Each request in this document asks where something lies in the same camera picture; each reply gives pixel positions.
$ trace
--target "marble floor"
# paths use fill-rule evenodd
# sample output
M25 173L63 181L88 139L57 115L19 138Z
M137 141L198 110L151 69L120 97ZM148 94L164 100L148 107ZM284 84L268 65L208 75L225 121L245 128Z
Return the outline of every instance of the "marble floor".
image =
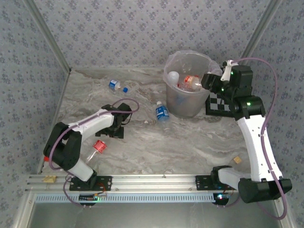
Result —
M111 79L128 87L128 93L110 90ZM198 174L227 164L250 172L245 141L232 118L206 116L203 108L191 119L171 115L173 132L169 136L162 133L155 116L156 102L166 102L166 86L159 68L72 70L58 122L81 120L123 97L134 98L141 106L125 126L124 139L93 135L81 147L81 157L85 159L94 151L96 140L107 145L103 154L88 163L98 174ZM131 101L126 103L136 108ZM242 159L241 163L233 161L236 156ZM47 163L43 172L52 172Z

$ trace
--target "red bottle cap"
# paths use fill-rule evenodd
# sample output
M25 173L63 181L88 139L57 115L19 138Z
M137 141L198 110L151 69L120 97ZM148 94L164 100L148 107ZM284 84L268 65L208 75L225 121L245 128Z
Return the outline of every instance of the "red bottle cap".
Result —
M106 144L103 141L97 140L93 147L100 153L103 153L104 149L106 148Z

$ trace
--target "trash bin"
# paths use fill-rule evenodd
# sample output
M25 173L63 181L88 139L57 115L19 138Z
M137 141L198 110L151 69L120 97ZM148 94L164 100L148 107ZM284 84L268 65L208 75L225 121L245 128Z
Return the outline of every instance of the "trash bin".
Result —
M192 118L202 109L209 90L201 89L198 92L187 92L171 85L168 73L176 71L180 74L179 82L187 75L198 75L200 78L207 72L221 76L220 66L209 56L191 50L178 51L170 55L165 68L163 80L167 84L167 108L170 113L179 118Z

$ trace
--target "patterned wallpaper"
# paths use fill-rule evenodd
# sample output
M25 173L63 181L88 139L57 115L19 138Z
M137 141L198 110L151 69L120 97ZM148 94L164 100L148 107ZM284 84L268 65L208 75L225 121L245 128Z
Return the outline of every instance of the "patterned wallpaper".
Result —
M285 1L265 31L254 57L267 59L279 78L278 100L268 134L276 161L293 189L289 202L296 222L304 227L304 3ZM267 108L273 96L272 73L264 64L249 62L254 76L254 93Z
M237 58L267 0L35 0L71 67L162 66L192 49Z
M22 1L0 1L0 227L35 173L66 75Z

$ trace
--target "metal frame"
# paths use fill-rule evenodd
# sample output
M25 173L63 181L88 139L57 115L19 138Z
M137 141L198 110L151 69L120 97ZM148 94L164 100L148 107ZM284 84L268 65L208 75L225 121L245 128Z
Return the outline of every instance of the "metal frame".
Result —
M15 228L25 228L30 222L30 215L37 199L37 196L42 194L51 194L52 196L62 196L62 188L65 180L65 175L56 175L55 183L43 183L42 180L45 175L30 175L27 180L26 193L22 197L18 212L14 219ZM219 193L222 190L204 190L197 191L195 183L195 175L192 174L131 174L131 175L111 175L113 177L112 190L109 192L111 196L122 195L138 195L138 194L172 194L177 196L197 196L201 194L208 196L212 193ZM77 196L83 193L95 192L70 192L68 186L66 188L68 194ZM278 214L283 211L283 204L281 199L275 200L275 206ZM288 210L285 219L281 220L283 228L295 228L295 220Z

